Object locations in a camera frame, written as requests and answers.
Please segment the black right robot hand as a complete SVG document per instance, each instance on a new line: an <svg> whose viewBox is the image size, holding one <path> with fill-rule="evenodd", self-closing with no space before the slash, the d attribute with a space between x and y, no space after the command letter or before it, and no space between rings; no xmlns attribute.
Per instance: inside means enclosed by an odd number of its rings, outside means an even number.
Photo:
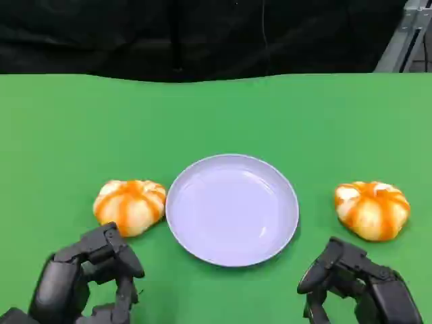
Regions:
<svg viewBox="0 0 432 324"><path fill-rule="evenodd" d="M306 296L303 317L310 323L329 323L324 309L327 294L356 301L359 323L422 323L423 319L403 277L374 263L367 252L331 237L297 287Z"/></svg>

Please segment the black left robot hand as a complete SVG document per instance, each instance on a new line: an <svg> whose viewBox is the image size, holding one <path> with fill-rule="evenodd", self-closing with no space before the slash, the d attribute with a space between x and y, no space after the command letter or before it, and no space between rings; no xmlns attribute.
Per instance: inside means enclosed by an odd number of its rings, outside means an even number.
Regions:
<svg viewBox="0 0 432 324"><path fill-rule="evenodd" d="M144 269L114 222L83 234L56 253L41 271L28 314L39 323L129 323L138 302L134 279ZM115 281L115 302L93 308L85 317L90 282Z"/></svg>

